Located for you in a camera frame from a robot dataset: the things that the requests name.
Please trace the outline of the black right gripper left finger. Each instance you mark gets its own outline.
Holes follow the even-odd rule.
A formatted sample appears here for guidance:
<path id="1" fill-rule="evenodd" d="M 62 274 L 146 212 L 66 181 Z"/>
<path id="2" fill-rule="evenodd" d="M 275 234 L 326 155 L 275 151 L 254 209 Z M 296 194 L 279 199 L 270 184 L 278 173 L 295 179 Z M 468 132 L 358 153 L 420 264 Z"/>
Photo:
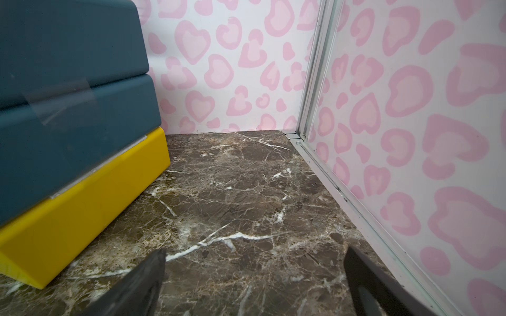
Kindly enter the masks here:
<path id="1" fill-rule="evenodd" d="M 166 252 L 154 250 L 90 304 L 82 315 L 153 315 L 165 275 Z"/>

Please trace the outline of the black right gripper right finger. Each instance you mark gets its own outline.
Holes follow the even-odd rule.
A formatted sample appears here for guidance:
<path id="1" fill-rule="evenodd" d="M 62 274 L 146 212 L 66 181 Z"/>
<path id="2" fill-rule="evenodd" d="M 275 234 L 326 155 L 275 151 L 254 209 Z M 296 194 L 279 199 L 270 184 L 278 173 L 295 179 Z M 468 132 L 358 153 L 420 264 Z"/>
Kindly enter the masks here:
<path id="1" fill-rule="evenodd" d="M 433 315 L 358 248 L 350 246 L 344 268 L 357 315 Z"/>

